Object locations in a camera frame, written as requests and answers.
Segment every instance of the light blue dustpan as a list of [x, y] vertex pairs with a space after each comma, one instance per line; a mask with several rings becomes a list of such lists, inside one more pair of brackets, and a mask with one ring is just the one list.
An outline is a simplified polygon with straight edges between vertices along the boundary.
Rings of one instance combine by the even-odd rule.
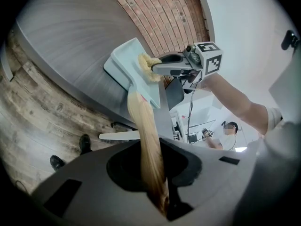
[[153, 108], [160, 108], [159, 84], [144, 75], [138, 62], [141, 53], [146, 52], [134, 38], [113, 50], [104, 69], [129, 93], [138, 91]]

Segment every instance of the person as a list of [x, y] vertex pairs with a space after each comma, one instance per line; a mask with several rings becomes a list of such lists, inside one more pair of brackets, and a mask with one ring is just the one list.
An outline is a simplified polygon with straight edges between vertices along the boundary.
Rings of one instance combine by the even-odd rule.
[[[211, 90], [229, 111], [260, 134], [265, 135], [277, 125], [281, 126], [283, 120], [279, 109], [268, 108], [250, 101], [244, 93], [230, 85], [221, 75], [212, 74], [204, 78], [201, 83]], [[221, 149], [221, 146], [215, 145], [215, 148]]]
[[[80, 155], [92, 152], [91, 150], [91, 140], [89, 135], [84, 134], [79, 139], [79, 148], [80, 148]], [[58, 171], [61, 167], [65, 165], [65, 162], [56, 155], [52, 155], [50, 157], [50, 164], [54, 171]]]
[[218, 143], [211, 139], [211, 137], [208, 134], [208, 130], [204, 131], [203, 135], [206, 138], [206, 142], [210, 148], [233, 151], [235, 150], [237, 131], [237, 123], [231, 121], [223, 125], [224, 135], [219, 139]]

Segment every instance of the gray panel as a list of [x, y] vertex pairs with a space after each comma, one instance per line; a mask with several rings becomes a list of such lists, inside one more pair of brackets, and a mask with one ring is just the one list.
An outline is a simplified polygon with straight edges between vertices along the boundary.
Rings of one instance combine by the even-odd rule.
[[269, 89], [285, 121], [301, 123], [301, 46], [299, 45], [290, 64]]
[[[179, 187], [182, 202], [194, 210], [168, 222], [150, 202], [146, 193], [125, 191], [108, 176], [107, 161], [116, 153], [133, 145], [125, 142], [82, 155], [58, 170], [33, 192], [40, 203], [66, 181], [72, 178], [83, 182], [66, 210], [64, 219], [81, 225], [229, 225], [232, 216], [251, 177], [259, 141], [251, 143], [244, 153], [236, 153], [166, 140], [202, 160], [202, 171], [190, 186]], [[238, 165], [220, 161], [222, 156], [239, 159]], [[214, 211], [218, 217], [212, 217]]]
[[[153, 54], [115, 0], [31, 0], [16, 25], [20, 45], [49, 78], [87, 106], [133, 126], [127, 92], [103, 65], [116, 47], [134, 37]], [[164, 113], [159, 114], [169, 115], [166, 96], [161, 100]], [[156, 120], [158, 131], [172, 137], [170, 117], [163, 119]]]

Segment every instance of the black rectangle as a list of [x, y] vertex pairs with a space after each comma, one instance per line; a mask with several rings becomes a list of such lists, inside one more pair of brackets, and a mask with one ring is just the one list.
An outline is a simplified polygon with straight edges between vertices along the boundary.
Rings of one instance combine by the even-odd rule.
[[226, 157], [226, 156], [221, 157], [219, 160], [230, 163], [230, 164], [234, 164], [234, 165], [237, 165], [240, 161], [239, 159], [230, 158], [230, 157]]
[[210, 51], [218, 51], [220, 50], [214, 43], [209, 42], [209, 43], [202, 43], [198, 44], [199, 49], [202, 52], [210, 52]]
[[170, 75], [171, 76], [180, 76], [181, 75], [181, 70], [171, 70]]
[[197, 137], [196, 134], [189, 136], [189, 139], [190, 139], [190, 142], [196, 142], [196, 141], [198, 141], [198, 137]]
[[81, 182], [77, 180], [68, 179], [63, 185], [44, 203], [44, 207], [57, 215], [62, 217], [68, 208], [70, 202], [78, 191]]
[[[219, 61], [219, 63], [218, 63], [218, 65], [217, 65], [216, 69], [211, 70], [211, 71], [208, 71], [208, 69], [209, 69], [209, 62], [214, 61], [214, 60]], [[213, 73], [213, 72], [215, 72], [215, 71], [218, 71], [218, 70], [220, 69], [221, 61], [222, 61], [222, 55], [218, 55], [218, 56], [212, 57], [212, 58], [210, 58], [210, 59], [207, 59], [205, 75], [208, 75], [208, 74], [210, 74], [210, 73]]]

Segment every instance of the white shirt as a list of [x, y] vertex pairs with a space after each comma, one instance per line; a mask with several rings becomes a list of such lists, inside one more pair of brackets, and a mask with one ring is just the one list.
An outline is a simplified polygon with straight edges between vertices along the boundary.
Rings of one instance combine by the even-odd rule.
[[284, 123], [279, 109], [267, 108], [267, 111], [268, 111], [268, 121], [269, 121], [268, 122], [268, 131], [273, 130], [276, 126], [281, 126]]
[[235, 143], [236, 143], [236, 136], [231, 135], [223, 135], [220, 138], [220, 143], [222, 145], [222, 149], [225, 151], [235, 151]]

